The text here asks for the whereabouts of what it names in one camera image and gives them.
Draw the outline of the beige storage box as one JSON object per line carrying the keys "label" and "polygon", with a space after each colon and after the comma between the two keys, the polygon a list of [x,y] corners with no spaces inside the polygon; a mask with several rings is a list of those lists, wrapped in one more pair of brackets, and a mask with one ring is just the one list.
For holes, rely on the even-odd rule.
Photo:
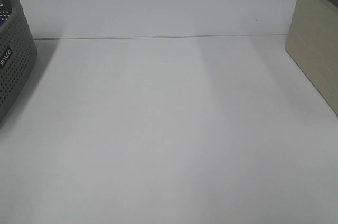
{"label": "beige storage box", "polygon": [[337,0],[297,0],[285,50],[337,112]]}

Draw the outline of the blue microfibre towel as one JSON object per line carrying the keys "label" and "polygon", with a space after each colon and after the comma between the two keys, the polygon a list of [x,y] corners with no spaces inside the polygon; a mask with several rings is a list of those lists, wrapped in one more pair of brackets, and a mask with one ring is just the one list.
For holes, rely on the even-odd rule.
{"label": "blue microfibre towel", "polygon": [[0,26],[2,26],[6,20],[10,17],[11,15],[11,6],[8,3],[2,2],[0,5]]}

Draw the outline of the grey perforated plastic basket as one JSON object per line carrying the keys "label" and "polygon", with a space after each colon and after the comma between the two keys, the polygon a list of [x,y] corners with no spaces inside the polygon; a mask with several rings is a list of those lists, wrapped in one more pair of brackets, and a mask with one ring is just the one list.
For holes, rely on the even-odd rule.
{"label": "grey perforated plastic basket", "polygon": [[20,0],[1,0],[11,15],[1,26],[1,121],[24,88],[37,59],[37,49]]}

